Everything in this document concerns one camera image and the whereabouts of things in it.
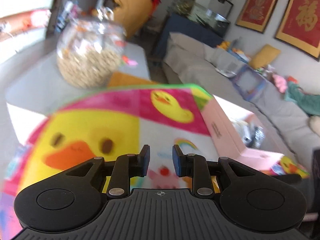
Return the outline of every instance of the gold picture border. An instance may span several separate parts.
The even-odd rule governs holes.
[[[292,37],[288,34],[283,33],[284,25],[287,22],[291,7],[292,7],[293,0],[289,0],[287,4],[287,8],[285,9],[284,15],[282,17],[280,26],[277,30],[275,38],[280,41],[284,41],[285,43],[292,45],[303,52],[307,53],[309,56],[313,57],[314,59],[320,59],[320,44],[318,47],[314,47],[304,41],[299,40],[298,38]]]
[[[247,28],[247,29],[251,29],[251,30],[257,31],[259,33],[264,33],[264,31],[265,31],[265,29],[266,29],[266,27],[267,27],[267,25],[269,23],[269,20],[271,18],[271,15],[272,15],[275,7],[276,7],[276,4],[277,4],[278,0],[273,0],[272,1],[270,9],[269,9],[269,11],[268,11],[268,13],[267,13],[267,15],[265,17],[265,20],[264,20],[262,25],[254,24],[254,23],[250,23],[250,22],[246,22],[244,20],[241,20],[244,12],[247,9],[249,1],[250,0],[246,0],[245,1],[245,4],[244,4],[244,6],[243,6],[243,8],[241,10],[241,13],[240,13],[240,15],[239,15],[239,17],[237,19],[236,25],[240,26],[240,27],[244,27],[244,28]]]

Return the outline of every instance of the green blanket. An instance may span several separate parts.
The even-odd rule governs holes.
[[[284,100],[296,103],[307,114],[320,115],[320,95],[304,94],[293,82],[288,82]]]

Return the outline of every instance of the colorful children's mat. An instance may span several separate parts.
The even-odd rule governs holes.
[[[195,85],[153,85],[104,91],[52,114],[19,147],[8,167],[0,200],[0,239],[9,240],[21,230],[13,210],[18,192],[95,156],[113,161],[123,154],[138,154],[148,144],[148,174],[132,178],[131,187],[190,187],[191,179],[175,174],[172,146],[217,161],[201,116],[210,99]]]

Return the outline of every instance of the pink box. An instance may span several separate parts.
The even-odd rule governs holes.
[[[202,116],[219,156],[232,158],[259,171],[269,170],[282,158],[277,143],[254,113],[214,96],[202,110]],[[265,134],[261,148],[247,148],[229,118],[254,121],[255,125],[261,126]]]

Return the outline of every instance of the duck's eye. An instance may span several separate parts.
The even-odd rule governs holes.
[[[103,138],[100,142],[100,151],[103,154],[109,154],[113,148],[113,141],[109,138]]]
[[[51,140],[52,147],[58,147],[64,140],[65,136],[62,133],[56,133]]]

